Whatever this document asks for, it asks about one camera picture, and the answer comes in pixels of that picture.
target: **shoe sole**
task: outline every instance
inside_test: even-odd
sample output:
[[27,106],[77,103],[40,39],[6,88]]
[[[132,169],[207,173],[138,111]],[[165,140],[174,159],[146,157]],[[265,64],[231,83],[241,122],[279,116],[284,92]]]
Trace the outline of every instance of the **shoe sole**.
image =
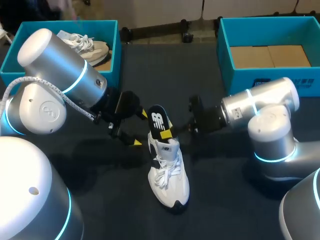
[[97,60],[94,60],[94,61],[89,62],[89,64],[90,64],[92,67],[97,67],[96,65],[99,64],[100,62],[102,62],[107,56],[108,56],[108,54],[106,54],[106,55],[98,58]]

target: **shoelace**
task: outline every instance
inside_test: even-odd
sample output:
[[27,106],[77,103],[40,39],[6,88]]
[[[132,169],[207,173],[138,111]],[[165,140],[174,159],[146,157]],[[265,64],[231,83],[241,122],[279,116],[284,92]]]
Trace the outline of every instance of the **shoelace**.
[[88,38],[87,35],[80,35],[77,33],[71,34],[71,37],[75,37],[74,40],[63,39],[63,41],[68,44],[72,49],[76,48],[76,52],[79,53],[82,50],[91,50],[94,47],[93,37]]
[[154,183],[162,189],[168,186],[169,178],[171,176],[179,175],[181,173],[181,161],[179,155],[173,162],[161,159],[159,155],[156,156],[156,160],[159,161],[160,170],[155,176]]

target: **black tablecloth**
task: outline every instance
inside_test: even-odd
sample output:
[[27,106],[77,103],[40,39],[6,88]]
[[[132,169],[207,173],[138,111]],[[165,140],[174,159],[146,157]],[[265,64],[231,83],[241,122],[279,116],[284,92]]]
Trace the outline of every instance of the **black tablecloth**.
[[[188,98],[200,94],[206,107],[225,96],[213,44],[124,45],[122,89],[134,91],[147,109],[164,106],[175,126],[191,114]],[[318,98],[301,100],[292,116],[295,137],[318,140]],[[190,183],[187,210],[172,215],[158,203],[149,183],[147,122],[137,117],[123,128],[143,137],[144,147],[125,147],[67,109],[64,126],[52,135],[26,136],[56,167],[78,202],[84,240],[223,239],[282,240],[278,209],[293,183],[271,183],[259,175],[245,130],[210,136],[179,134]]]

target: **blue box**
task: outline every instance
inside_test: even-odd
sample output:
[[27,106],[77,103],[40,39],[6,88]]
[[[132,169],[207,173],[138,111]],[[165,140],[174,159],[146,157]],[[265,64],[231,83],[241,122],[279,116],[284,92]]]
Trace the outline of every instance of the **blue box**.
[[106,78],[108,86],[119,87],[122,46],[116,20],[25,21],[21,23],[0,69],[0,75],[6,86],[16,78],[25,75],[23,67],[18,63],[18,52],[31,34],[43,28],[51,30],[54,34],[63,30],[68,33],[88,35],[95,41],[108,43],[112,50],[111,67],[109,71],[99,71],[99,73]]
[[[311,67],[236,68],[230,49],[281,45],[301,45]],[[217,56],[229,94],[288,77],[300,97],[320,96],[320,25],[313,16],[222,18]]]

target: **white cable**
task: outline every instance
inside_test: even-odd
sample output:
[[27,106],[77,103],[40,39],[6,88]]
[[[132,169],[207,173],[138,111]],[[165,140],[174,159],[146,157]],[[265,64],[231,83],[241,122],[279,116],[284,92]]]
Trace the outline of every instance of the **white cable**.
[[9,97],[9,94],[12,90],[12,88],[19,84],[19,83],[23,83],[23,82],[33,82],[33,83],[38,83],[38,84],[43,84],[45,86],[47,86],[48,88],[52,89],[53,91],[55,91],[57,94],[59,94],[62,99],[69,104],[71,107],[73,107],[75,110],[77,110],[79,113],[85,115],[87,118],[89,118],[91,121],[93,121],[95,119],[95,117],[90,114],[89,112],[83,110],[81,107],[79,107],[78,105],[76,105],[73,101],[71,101],[62,91],[59,90],[59,88],[57,88],[55,85],[53,85],[52,83],[43,80],[41,78],[38,77],[33,77],[33,76],[23,76],[23,77],[19,77],[15,80],[13,80],[8,87],[6,88],[4,94],[3,94],[3,98],[2,101],[0,103],[0,119],[4,113],[5,107],[6,107],[6,102],[7,99]]

